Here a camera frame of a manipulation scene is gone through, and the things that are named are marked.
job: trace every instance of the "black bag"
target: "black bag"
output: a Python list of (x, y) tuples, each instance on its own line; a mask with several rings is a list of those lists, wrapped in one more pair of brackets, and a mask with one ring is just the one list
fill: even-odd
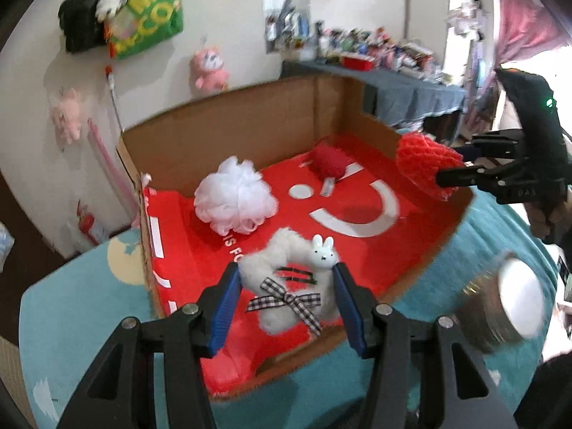
[(59, 27), (64, 31), (68, 53), (80, 53), (106, 44), (104, 25), (95, 17), (98, 1), (65, 0), (59, 7)]

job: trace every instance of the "dark red sponge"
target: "dark red sponge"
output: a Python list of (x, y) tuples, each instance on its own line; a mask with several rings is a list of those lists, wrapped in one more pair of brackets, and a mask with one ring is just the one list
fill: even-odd
[(437, 200), (447, 201), (457, 187), (442, 189), (435, 182), (437, 172), (462, 167), (463, 157), (455, 150), (434, 142), (419, 132), (401, 137), (395, 156), (399, 172), (420, 190)]
[(324, 142), (318, 143), (310, 151), (308, 158), (312, 161), (310, 169), (322, 180), (328, 177), (341, 179), (345, 175), (345, 168), (351, 164), (344, 152)]

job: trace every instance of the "brown floor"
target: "brown floor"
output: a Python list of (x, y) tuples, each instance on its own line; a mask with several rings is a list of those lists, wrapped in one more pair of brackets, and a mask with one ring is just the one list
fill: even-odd
[(15, 244), (0, 274), (0, 336), (18, 345), (20, 299), (26, 289), (64, 264), (51, 251), (0, 174), (0, 221)]

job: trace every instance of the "teal tablecloth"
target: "teal tablecloth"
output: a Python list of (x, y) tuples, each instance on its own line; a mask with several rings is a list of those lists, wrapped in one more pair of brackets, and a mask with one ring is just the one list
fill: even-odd
[[(137, 261), (138, 241), (138, 231), (127, 231), (24, 294), (20, 351), (39, 429), (55, 428), (75, 386), (122, 318), (152, 318)], [(540, 359), (556, 292), (556, 266), (510, 207), (498, 206), (488, 194), (477, 193), (457, 233), (394, 306), (409, 318), (433, 321), (451, 311), (459, 291), (503, 249), (516, 252), (536, 272), (546, 298), (546, 326), (540, 336), (485, 359), (488, 369), (500, 373), (501, 393), (514, 411)], [(156, 368), (158, 427), (167, 429), (162, 369)], [(370, 373), (371, 363), (359, 360), (344, 343), (248, 396), (214, 404), (218, 428), (324, 427), (365, 394)]]

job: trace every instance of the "gray tablecloth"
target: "gray tablecloth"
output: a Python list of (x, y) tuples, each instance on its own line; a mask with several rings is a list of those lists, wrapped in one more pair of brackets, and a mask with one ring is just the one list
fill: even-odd
[(427, 117), (453, 113), (463, 107), (467, 95), (459, 87), (445, 87), (382, 68), (362, 72), (315, 61), (282, 63), (281, 77), (316, 73), (353, 77), (367, 84), (364, 111), (391, 126), (407, 127)]

